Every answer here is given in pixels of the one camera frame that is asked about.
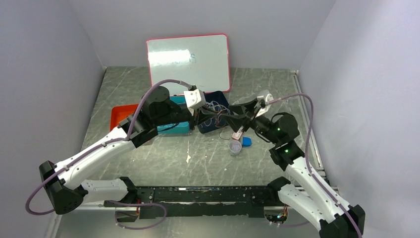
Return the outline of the navy blue tray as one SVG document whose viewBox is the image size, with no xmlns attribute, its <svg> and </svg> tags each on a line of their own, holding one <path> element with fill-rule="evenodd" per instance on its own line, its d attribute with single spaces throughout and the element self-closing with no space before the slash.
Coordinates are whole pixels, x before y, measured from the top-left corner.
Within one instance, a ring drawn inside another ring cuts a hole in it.
<svg viewBox="0 0 420 238">
<path fill-rule="evenodd" d="M 221 91 L 215 91 L 211 93 L 205 94 L 205 100 L 206 102 L 217 102 L 219 104 L 225 105 L 226 107 L 229 107 L 229 103 L 227 101 L 227 98 L 225 97 L 224 93 Z M 205 134 L 223 127 L 228 126 L 228 124 L 200 124 L 197 126 L 197 129 L 200 133 Z"/>
</svg>

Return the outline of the light blue tray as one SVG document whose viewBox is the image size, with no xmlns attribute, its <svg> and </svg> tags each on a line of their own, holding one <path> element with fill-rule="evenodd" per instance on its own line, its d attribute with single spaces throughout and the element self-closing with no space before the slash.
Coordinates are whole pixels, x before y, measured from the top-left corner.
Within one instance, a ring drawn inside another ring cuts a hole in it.
<svg viewBox="0 0 420 238">
<path fill-rule="evenodd" d="M 185 98 L 184 96 L 171 96 L 171 101 L 175 102 L 178 105 L 185 104 Z M 174 124 L 167 124 L 167 125 L 161 125 L 157 127 L 158 134 L 187 134 L 190 131 L 189 122 L 180 122 L 180 123 L 174 123 Z"/>
</svg>

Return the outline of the orange tray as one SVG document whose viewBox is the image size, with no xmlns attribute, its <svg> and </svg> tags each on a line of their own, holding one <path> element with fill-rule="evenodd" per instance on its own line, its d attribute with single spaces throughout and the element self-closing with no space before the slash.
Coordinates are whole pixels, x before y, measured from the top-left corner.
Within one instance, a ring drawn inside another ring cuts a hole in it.
<svg viewBox="0 0 420 238">
<path fill-rule="evenodd" d="M 119 123 L 133 114 L 138 104 L 121 105 L 111 109 L 109 130 L 112 131 Z"/>
</svg>

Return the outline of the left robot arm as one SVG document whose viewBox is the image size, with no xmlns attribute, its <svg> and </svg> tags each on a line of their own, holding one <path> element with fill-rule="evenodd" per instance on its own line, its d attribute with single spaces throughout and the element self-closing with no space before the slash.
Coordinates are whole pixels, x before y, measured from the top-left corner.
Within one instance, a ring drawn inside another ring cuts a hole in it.
<svg viewBox="0 0 420 238">
<path fill-rule="evenodd" d="M 188 122 L 199 125 L 219 113 L 206 106 L 205 96 L 195 86 L 184 92 L 185 103 L 170 99 L 163 86 L 153 86 L 141 98 L 136 111 L 122 120 L 105 137 L 61 162 L 39 166 L 43 187 L 53 212 L 63 215 L 82 204 L 109 201 L 131 206 L 139 202 L 138 192 L 128 177 L 88 180 L 101 165 L 132 151 L 158 135 L 158 126 Z"/>
</svg>

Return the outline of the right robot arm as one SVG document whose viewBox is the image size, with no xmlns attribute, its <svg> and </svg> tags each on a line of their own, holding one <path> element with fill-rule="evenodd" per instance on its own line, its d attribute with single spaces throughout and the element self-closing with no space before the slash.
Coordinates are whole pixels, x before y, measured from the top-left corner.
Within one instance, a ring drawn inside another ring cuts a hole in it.
<svg viewBox="0 0 420 238">
<path fill-rule="evenodd" d="M 366 217 L 363 208 L 342 198 L 311 165 L 295 142 L 300 133 L 293 115 L 276 113 L 277 120 L 264 116 L 270 106 L 271 101 L 254 99 L 232 105 L 230 114 L 221 115 L 235 133 L 252 129 L 259 138 L 272 143 L 269 153 L 273 162 L 306 192 L 302 194 L 287 178 L 280 177 L 269 184 L 272 189 L 267 192 L 268 201 L 292 207 L 321 238 L 361 238 Z"/>
</svg>

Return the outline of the red white staples box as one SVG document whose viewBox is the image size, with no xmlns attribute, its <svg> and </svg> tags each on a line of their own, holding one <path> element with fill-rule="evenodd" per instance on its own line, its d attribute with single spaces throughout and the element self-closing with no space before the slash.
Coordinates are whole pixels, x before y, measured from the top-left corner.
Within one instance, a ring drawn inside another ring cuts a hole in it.
<svg viewBox="0 0 420 238">
<path fill-rule="evenodd" d="M 240 141 L 243 137 L 243 132 L 238 131 L 232 134 L 231 138 Z"/>
</svg>

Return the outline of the blue grey eraser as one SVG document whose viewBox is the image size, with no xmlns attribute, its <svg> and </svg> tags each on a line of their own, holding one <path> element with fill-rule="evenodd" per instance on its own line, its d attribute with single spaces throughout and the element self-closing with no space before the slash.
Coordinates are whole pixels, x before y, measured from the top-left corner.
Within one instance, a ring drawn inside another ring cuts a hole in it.
<svg viewBox="0 0 420 238">
<path fill-rule="evenodd" d="M 242 146 L 250 147 L 252 145 L 252 140 L 249 137 L 242 137 Z"/>
</svg>

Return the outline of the clear jar of clips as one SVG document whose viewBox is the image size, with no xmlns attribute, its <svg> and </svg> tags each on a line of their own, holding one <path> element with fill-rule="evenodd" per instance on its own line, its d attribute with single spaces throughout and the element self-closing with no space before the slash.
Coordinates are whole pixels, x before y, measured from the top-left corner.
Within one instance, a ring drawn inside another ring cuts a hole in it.
<svg viewBox="0 0 420 238">
<path fill-rule="evenodd" d="M 229 152 L 231 156 L 237 156 L 242 150 L 242 143 L 238 140 L 231 140 L 229 143 Z"/>
</svg>

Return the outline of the pink framed whiteboard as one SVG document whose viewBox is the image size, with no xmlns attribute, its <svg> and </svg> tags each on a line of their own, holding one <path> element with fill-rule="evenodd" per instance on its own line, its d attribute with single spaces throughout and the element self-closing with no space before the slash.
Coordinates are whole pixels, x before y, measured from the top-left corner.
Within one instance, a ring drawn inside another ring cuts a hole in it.
<svg viewBox="0 0 420 238">
<path fill-rule="evenodd" d="M 196 85 L 204 92 L 231 89 L 228 37 L 223 33 L 146 41 L 151 85 L 165 79 Z"/>
</svg>

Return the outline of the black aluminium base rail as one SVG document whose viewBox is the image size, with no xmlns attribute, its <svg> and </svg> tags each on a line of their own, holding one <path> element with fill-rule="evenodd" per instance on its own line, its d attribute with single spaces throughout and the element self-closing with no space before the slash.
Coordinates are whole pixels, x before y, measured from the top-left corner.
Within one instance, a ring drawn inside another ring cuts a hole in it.
<svg viewBox="0 0 420 238">
<path fill-rule="evenodd" d="M 124 198 L 110 197 L 88 200 L 92 184 L 84 184 L 75 192 L 57 198 L 55 209 L 59 218 L 75 216 L 82 211 L 112 212 L 122 228 L 139 220 L 155 220 L 156 225 L 168 217 L 248 216 L 266 217 L 281 224 L 287 219 L 287 209 L 293 208 L 318 230 L 335 219 L 336 210 L 328 210 L 330 201 L 323 198 L 316 204 L 299 187 L 285 178 L 268 185 L 257 186 L 134 186 L 129 185 Z"/>
</svg>

